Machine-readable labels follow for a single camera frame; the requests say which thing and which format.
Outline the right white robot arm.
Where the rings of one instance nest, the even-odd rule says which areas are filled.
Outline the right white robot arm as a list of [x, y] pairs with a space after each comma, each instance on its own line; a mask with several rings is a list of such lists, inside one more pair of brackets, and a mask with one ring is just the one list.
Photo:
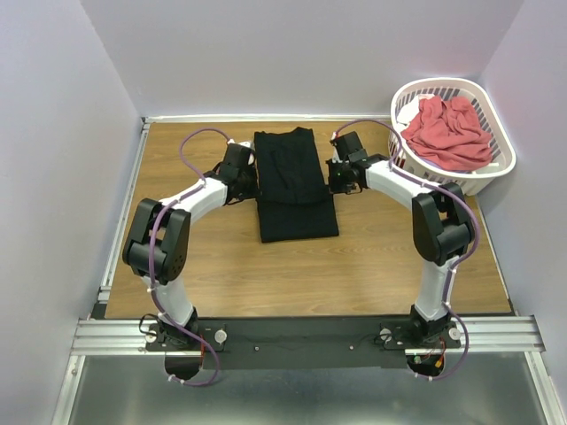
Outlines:
[[476, 241], [478, 222], [464, 201], [459, 185], [438, 185], [408, 174], [380, 155], [370, 156], [355, 132], [334, 135], [329, 168], [333, 194], [355, 189], [383, 193], [407, 207], [412, 214], [412, 235], [423, 260], [420, 290], [396, 336], [403, 343], [423, 346], [433, 342], [450, 327], [447, 310], [457, 267]]

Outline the black t-shirt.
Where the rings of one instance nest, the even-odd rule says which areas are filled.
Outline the black t-shirt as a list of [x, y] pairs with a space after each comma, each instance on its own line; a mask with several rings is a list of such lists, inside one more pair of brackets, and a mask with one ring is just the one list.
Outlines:
[[325, 183], [314, 132], [256, 132], [260, 240], [275, 243], [339, 235], [333, 196]]

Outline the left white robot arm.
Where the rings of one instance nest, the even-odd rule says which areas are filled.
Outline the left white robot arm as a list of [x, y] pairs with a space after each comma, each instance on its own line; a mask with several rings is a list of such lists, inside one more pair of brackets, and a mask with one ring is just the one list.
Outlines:
[[159, 309], [157, 324], [141, 332], [146, 341], [193, 349], [200, 334], [196, 307], [183, 286], [190, 226], [211, 211], [256, 197], [255, 151], [252, 143], [229, 141], [222, 161], [199, 182], [168, 198], [143, 199], [137, 206], [122, 259], [147, 285]]

